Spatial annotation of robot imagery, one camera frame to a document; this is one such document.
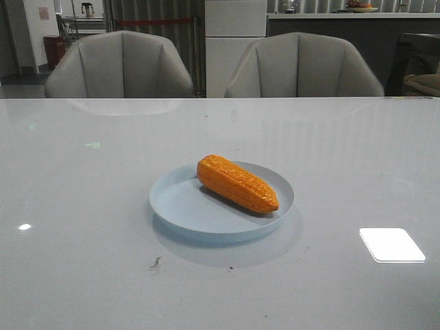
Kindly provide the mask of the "orange corn cob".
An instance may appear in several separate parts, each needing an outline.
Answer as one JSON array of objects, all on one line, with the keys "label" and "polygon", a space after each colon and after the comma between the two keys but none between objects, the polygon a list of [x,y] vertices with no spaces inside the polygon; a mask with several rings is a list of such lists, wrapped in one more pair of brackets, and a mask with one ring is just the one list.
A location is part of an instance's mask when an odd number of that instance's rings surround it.
[{"label": "orange corn cob", "polygon": [[199,160],[197,176],[206,188],[253,212],[279,208],[276,192],[266,181],[220,155]]}]

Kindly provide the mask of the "light blue round plate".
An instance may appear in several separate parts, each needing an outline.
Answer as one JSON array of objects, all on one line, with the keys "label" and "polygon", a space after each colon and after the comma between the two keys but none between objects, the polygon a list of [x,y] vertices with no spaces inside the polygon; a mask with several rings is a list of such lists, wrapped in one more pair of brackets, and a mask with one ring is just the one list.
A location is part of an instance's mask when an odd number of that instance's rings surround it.
[{"label": "light blue round plate", "polygon": [[276,192],[279,209],[252,212],[202,185],[194,164],[160,177],[152,186],[149,202],[162,223],[173,232],[204,243],[251,241],[273,232],[294,205],[292,185],[278,173],[249,162],[236,162],[259,176]]}]

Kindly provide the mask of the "right beige upholstered chair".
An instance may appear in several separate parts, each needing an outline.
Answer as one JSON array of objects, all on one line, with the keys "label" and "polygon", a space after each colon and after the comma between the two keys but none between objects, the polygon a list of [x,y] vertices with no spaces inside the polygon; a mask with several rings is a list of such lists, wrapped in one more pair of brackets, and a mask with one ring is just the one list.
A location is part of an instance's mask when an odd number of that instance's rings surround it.
[{"label": "right beige upholstered chair", "polygon": [[382,84],[350,42],[292,32],[249,45],[227,98],[381,97]]}]

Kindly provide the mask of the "beige upholstered chair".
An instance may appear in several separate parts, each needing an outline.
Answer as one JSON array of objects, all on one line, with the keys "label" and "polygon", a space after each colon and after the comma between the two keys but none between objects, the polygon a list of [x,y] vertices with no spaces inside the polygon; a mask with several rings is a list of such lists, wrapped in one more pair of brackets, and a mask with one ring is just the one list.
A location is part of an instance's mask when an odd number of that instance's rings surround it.
[{"label": "beige upholstered chair", "polygon": [[292,32],[249,45],[227,98],[381,97],[382,84],[350,42]]},{"label": "beige upholstered chair", "polygon": [[126,30],[79,39],[45,82],[47,98],[192,96],[192,79],[173,42]]}]

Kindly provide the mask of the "white cabinet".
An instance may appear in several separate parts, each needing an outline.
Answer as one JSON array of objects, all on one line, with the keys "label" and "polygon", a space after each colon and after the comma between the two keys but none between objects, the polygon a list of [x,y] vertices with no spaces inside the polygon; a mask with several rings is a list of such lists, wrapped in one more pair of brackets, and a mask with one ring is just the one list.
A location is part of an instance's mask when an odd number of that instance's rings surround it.
[{"label": "white cabinet", "polygon": [[266,35],[266,1],[206,1],[206,96],[222,98],[245,49]]}]

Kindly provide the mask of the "left beige upholstered chair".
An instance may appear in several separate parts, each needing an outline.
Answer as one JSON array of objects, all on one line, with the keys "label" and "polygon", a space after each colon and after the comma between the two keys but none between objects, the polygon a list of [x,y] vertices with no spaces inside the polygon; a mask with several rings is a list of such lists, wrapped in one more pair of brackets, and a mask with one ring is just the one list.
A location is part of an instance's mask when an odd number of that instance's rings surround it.
[{"label": "left beige upholstered chair", "polygon": [[192,79],[173,42],[126,30],[79,39],[45,82],[47,98],[192,96]]}]

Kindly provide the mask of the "metal cart with kettle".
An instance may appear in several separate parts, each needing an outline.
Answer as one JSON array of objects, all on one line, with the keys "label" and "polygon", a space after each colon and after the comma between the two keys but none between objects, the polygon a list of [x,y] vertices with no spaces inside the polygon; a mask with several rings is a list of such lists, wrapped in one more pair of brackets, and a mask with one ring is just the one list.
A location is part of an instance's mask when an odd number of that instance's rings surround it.
[{"label": "metal cart with kettle", "polygon": [[65,41],[106,32],[103,1],[54,0],[54,9]]}]

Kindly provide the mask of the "dark grey counter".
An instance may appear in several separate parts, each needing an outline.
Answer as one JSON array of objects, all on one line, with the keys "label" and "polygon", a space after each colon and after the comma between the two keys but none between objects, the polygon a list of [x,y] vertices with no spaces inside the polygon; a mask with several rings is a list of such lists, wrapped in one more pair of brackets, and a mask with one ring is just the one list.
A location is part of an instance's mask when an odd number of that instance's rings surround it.
[{"label": "dark grey counter", "polygon": [[439,34],[438,13],[268,14],[267,35],[289,32],[345,39],[359,50],[384,89],[401,34]]}]

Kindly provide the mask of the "red bin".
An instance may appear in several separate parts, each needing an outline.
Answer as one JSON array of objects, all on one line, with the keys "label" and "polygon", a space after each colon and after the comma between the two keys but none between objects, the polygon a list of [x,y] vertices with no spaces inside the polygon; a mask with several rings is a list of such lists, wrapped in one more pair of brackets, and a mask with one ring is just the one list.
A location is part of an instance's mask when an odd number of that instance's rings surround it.
[{"label": "red bin", "polygon": [[65,44],[61,36],[44,36],[43,37],[45,53],[47,57],[47,66],[54,69],[65,55]]}]

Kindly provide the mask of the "fruit bowl on counter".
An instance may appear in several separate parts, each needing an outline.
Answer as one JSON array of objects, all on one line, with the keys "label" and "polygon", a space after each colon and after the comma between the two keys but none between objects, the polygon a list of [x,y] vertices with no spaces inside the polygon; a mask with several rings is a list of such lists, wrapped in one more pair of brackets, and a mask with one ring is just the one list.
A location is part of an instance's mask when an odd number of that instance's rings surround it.
[{"label": "fruit bowl on counter", "polygon": [[365,3],[363,1],[347,1],[346,9],[353,13],[369,13],[378,10],[378,7],[375,7],[371,3]]}]

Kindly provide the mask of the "tan cushion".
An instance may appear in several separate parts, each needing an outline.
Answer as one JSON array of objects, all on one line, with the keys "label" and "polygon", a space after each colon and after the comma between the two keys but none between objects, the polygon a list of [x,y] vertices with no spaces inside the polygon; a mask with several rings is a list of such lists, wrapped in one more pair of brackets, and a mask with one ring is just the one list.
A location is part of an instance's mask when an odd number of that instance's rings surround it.
[{"label": "tan cushion", "polygon": [[409,74],[403,79],[404,96],[439,97],[439,74]]}]

